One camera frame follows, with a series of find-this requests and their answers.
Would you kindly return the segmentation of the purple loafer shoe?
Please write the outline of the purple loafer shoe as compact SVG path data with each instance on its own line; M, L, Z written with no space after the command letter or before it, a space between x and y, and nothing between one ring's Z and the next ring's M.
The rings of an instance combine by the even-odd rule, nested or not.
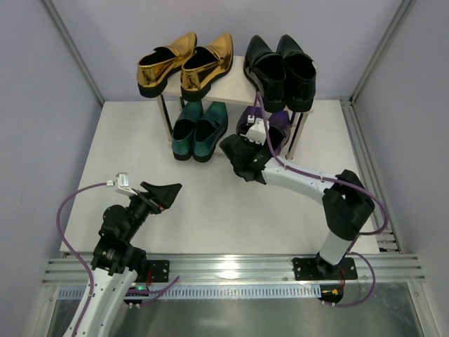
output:
M290 117L287 111L271 114L269 122L269 137L275 154L280 155L290 137Z
M239 118L236 125L236 133L238 135L247 134L249 128L258 120L262 119L262 111L260 107L247 106Z

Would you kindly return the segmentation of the green loafer shoe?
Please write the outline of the green loafer shoe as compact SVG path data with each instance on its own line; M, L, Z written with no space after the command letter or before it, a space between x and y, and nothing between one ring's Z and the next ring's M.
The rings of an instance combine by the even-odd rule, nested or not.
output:
M171 149L176 160L187 161L192 156L194 132L202 115L201 101L189 102L182 109L172 132Z
M228 128L227 107L222 102L212 102L199 118L194 132L193 158L206 163L215 151L217 142Z

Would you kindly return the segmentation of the black loafer shoe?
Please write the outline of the black loafer shoe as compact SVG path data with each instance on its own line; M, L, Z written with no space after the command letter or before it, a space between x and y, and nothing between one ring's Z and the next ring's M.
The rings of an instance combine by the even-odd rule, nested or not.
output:
M273 52L261 36L250 40L243 61L243 73L262 96L267 112L278 112L286 106L286 71L283 59Z
M282 57L286 72L286 105L292 112L310 111L316 95L314 61L288 34L284 34L276 52Z

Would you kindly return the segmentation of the gold loafer shoe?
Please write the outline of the gold loafer shoe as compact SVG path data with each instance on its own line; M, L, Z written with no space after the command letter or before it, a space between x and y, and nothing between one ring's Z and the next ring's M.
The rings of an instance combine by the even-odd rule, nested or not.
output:
M187 102L202 100L213 83L229 73L233 65L234 45L224 32L205 46L197 46L181 69L180 90Z
M162 94L168 78L181 70L193 55L197 36L189 32L166 46L156 47L153 53L138 61L137 83L140 95L155 98Z

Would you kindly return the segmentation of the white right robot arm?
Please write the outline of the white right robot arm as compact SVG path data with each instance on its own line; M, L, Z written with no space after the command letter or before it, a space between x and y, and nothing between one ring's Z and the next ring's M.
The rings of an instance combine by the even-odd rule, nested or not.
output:
M257 149L242 136L220 143L235 174L247 182L283 187L323 207L328 234L316 254L315 268L324 279L338 277L342 261L375 209L358 176L350 170L330 175L282 160L265 146Z

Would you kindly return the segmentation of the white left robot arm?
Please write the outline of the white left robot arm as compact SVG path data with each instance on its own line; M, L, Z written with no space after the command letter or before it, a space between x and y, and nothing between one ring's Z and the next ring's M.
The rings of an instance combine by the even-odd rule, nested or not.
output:
M114 318L132 284L149 272L147 253L131 244L132 238L150 215L159 215L169 209L182 186L151 185L142 182L141 190L127 183L113 183L125 194L128 206L112 205L102 215L99 242L87 263L67 239L63 243L83 265L88 282L78 308L67 328L66 336L108 336Z

